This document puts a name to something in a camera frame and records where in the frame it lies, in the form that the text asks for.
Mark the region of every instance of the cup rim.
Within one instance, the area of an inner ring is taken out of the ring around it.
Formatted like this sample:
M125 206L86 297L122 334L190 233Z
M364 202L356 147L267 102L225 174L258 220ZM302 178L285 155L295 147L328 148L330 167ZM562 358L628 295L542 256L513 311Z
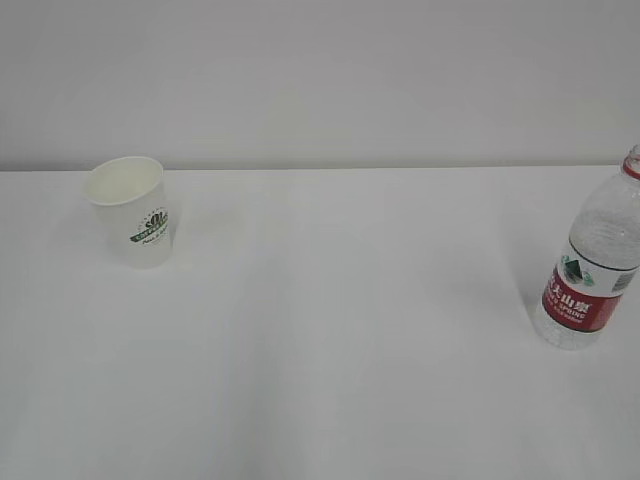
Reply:
M141 193L140 195L136 195L135 197L128 198L126 200L121 200L119 202L100 202L100 201L95 200L87 192L87 187L89 185L89 182L91 181L91 179L94 177L94 175L97 172L99 172L100 170L103 170L105 168L110 167L114 163L126 162L126 161L133 160L133 159L149 160L151 163L153 163L155 166L157 166L159 168L159 171L160 171L160 175L158 176L157 181L148 190L146 190L144 193ZM145 195L147 195L149 192L152 192L158 185L160 185L162 183L163 178L164 178L164 167L155 158L145 157L145 156L140 156L140 155L131 155L131 156L127 156L127 157L114 158L112 160L108 160L108 161L106 161L104 163L101 163L100 165L98 165L97 167L95 167L93 170L91 170L89 172L89 176L87 177L87 179L84 182L83 196L84 196L84 198L87 199L88 202L92 203L93 205L97 205L99 207L116 207L118 205L125 205L127 203L135 202L136 200L138 200L138 199L144 197Z

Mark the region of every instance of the white paper cup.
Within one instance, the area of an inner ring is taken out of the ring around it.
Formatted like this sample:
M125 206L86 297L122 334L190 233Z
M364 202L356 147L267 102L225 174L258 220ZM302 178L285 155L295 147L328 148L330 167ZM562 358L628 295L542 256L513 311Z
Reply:
M156 267L171 254L163 174L152 158L116 158L95 168L84 186L114 249L134 268Z

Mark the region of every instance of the water bottle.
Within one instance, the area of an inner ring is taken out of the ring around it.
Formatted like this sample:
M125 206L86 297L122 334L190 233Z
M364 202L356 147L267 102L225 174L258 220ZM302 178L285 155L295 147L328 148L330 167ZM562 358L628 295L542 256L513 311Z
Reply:
M640 146L576 217L533 318L566 350L595 342L640 266Z

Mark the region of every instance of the water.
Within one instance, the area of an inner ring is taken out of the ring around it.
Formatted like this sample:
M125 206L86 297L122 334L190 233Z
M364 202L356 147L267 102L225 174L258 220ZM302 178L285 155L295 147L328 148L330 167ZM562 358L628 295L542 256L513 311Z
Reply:
M640 264L640 183L625 177L617 175L594 192L569 235L575 249L591 262L622 270ZM542 338L565 350L585 348L601 332L578 332L559 324L547 314L542 301L532 322Z

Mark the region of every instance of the white table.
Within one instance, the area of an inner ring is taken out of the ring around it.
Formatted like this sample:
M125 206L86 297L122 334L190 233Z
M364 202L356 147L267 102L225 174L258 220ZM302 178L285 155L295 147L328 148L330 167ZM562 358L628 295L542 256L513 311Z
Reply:
M615 171L168 172L150 271L2 173L0 478L640 478L640 284L582 352L527 313Z

